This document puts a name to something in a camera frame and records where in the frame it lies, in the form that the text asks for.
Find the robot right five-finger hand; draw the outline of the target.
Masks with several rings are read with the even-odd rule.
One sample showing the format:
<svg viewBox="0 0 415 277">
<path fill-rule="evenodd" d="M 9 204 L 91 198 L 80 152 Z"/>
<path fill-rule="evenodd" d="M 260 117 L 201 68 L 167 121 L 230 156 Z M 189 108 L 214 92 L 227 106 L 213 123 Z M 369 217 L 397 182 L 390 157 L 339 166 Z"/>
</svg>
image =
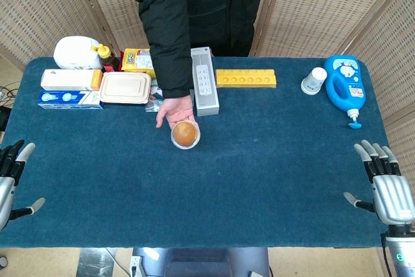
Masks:
<svg viewBox="0 0 415 277">
<path fill-rule="evenodd" d="M 345 199 L 354 207 L 375 213 L 386 225 L 408 225 L 414 221 L 414 200 L 408 180 L 401 175 L 392 150 L 367 140 L 354 144 L 373 191 L 373 202 L 364 202 L 349 192 Z"/>
</svg>

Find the robot left five-finger hand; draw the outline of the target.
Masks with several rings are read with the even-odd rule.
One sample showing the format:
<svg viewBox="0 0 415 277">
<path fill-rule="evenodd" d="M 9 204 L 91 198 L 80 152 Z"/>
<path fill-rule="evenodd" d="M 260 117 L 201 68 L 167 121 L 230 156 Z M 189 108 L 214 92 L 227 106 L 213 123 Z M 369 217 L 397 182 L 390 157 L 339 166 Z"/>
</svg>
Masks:
<svg viewBox="0 0 415 277">
<path fill-rule="evenodd" d="M 21 139 L 1 149 L 1 230 L 9 221 L 35 214 L 46 202 L 44 197 L 40 197 L 30 206 L 12 209 L 25 164 L 36 148 L 34 143 L 29 143 L 21 151 L 24 143 L 25 140 Z"/>
</svg>

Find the person's bare hand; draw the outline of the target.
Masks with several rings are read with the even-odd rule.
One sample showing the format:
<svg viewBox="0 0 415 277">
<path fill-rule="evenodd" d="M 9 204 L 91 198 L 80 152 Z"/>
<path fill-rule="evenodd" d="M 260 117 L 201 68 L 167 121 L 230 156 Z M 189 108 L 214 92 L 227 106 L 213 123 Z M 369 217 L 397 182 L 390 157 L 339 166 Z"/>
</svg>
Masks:
<svg viewBox="0 0 415 277">
<path fill-rule="evenodd" d="M 164 119 L 170 128 L 182 121 L 195 121 L 191 96 L 164 99 L 156 116 L 157 128 L 161 128 Z"/>
</svg>

